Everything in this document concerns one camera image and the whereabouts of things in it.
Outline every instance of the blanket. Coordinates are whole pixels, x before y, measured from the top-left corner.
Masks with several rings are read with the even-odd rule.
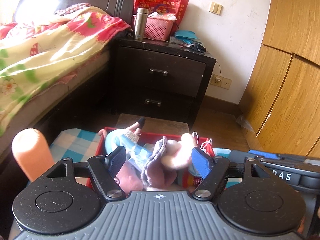
[[[97,7],[0,26],[0,136],[28,100],[94,57],[127,28],[126,22]]]

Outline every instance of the drawer handle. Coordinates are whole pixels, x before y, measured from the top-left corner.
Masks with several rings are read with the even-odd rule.
[[[157,104],[157,106],[161,106],[161,101],[155,101],[155,100],[151,100],[151,99],[146,99],[145,101],[144,101],[144,103],[146,104],[146,105],[148,105],[149,103],[150,104]]]
[[[153,74],[154,72],[162,73],[164,77],[166,77],[166,76],[168,75],[168,72],[167,72],[167,71],[164,71],[164,70],[153,69],[153,68],[150,68],[150,69],[149,69],[149,73],[150,73],[150,74]]]

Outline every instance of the checkered tablecloth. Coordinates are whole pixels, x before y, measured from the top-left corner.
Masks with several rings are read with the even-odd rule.
[[[95,155],[100,141],[97,133],[81,129],[62,131],[50,145],[50,151],[55,162],[70,157],[73,162],[85,162]]]

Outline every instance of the stainless steel thermos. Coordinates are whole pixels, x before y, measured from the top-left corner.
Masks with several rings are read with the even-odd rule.
[[[138,8],[137,16],[134,22],[134,38],[136,40],[143,40],[144,32],[146,30],[149,10],[145,8]]]

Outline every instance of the black nightstand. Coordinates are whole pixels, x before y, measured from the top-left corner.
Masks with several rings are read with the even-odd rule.
[[[164,41],[120,38],[111,57],[118,113],[192,127],[216,62],[210,53]]]

